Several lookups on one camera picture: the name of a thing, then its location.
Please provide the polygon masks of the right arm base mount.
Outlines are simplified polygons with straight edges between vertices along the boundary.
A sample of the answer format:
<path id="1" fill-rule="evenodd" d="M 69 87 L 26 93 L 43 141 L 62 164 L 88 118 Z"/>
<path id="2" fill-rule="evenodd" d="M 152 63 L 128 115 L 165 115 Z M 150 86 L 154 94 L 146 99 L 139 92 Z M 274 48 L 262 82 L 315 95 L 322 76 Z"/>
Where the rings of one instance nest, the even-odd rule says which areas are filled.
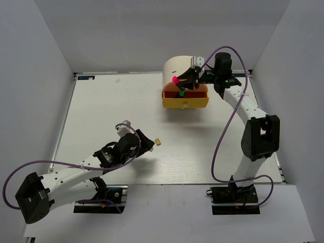
<path id="1" fill-rule="evenodd" d="M 259 201 L 254 185 L 243 190 L 235 184 L 211 187 L 206 195 L 212 200 L 213 215 L 258 215 Z"/>

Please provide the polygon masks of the pink highlighter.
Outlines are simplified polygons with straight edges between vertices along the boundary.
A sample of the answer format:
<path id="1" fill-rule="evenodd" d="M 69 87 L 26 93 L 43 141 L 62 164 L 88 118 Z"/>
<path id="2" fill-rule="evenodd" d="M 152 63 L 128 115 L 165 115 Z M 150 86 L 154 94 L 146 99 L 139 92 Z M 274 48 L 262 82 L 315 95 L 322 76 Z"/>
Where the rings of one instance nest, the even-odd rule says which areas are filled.
<path id="1" fill-rule="evenodd" d="M 173 76 L 172 77 L 172 82 L 174 83 L 174 85 L 180 90 L 180 91 L 183 91 L 183 87 L 181 86 L 180 84 L 180 80 L 176 77 L 176 76 Z"/>

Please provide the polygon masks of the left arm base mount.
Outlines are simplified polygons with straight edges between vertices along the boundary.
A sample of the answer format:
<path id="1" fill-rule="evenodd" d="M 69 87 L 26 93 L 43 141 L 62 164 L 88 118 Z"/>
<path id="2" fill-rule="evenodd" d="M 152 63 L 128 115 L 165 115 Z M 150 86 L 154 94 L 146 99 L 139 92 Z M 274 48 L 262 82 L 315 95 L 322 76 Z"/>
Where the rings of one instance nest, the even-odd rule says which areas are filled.
<path id="1" fill-rule="evenodd" d="M 97 192 L 90 202 L 74 204 L 74 213 L 83 214 L 121 214 L 127 202 L 128 186 L 107 186 Z"/>

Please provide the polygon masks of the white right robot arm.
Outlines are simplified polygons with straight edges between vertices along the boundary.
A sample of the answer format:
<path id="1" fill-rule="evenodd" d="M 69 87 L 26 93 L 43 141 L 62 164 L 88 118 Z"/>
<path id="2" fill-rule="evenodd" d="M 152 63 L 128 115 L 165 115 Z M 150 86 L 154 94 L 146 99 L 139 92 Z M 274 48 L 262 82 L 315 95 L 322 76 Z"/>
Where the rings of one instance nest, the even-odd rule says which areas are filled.
<path id="1" fill-rule="evenodd" d="M 232 59 L 229 53 L 215 55 L 214 67 L 204 70 L 201 57 L 191 57 L 190 67 L 181 75 L 172 78 L 176 87 L 195 90 L 201 84 L 213 84 L 216 93 L 227 102 L 233 113 L 242 120 L 245 129 L 241 139 L 243 156 L 228 184 L 229 197 L 242 201 L 247 196 L 260 166 L 279 149 L 280 120 L 277 115 L 268 115 L 246 93 L 247 85 L 232 75 Z"/>

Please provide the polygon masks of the round cream drawer cabinet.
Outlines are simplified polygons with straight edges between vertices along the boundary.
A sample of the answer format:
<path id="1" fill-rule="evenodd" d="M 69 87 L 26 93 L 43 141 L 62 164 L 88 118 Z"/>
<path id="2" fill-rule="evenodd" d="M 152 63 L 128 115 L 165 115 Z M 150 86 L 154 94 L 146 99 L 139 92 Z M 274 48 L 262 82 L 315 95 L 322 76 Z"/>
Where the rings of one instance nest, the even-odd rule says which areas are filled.
<path id="1" fill-rule="evenodd" d="M 192 56 L 176 56 L 169 59 L 163 67 L 162 105 L 164 108 L 205 108 L 209 101 L 208 87 L 200 84 L 198 89 L 183 90 L 184 96 L 179 95 L 180 90 L 172 82 L 173 76 L 183 74 L 190 68 Z"/>

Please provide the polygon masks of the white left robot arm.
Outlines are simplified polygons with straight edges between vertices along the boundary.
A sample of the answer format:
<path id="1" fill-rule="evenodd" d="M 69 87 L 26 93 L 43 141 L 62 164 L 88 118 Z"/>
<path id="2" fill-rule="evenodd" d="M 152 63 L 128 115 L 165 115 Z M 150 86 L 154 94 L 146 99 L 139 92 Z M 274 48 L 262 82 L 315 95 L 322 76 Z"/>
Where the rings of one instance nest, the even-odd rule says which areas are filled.
<path id="1" fill-rule="evenodd" d="M 109 169 L 151 151 L 154 145 L 154 141 L 137 129 L 135 133 L 125 133 L 117 142 L 106 144 L 74 168 L 45 175 L 29 174 L 15 195 L 26 224 L 33 224 L 51 210 L 74 202 L 116 207 L 123 191 L 108 187 L 102 176 Z"/>

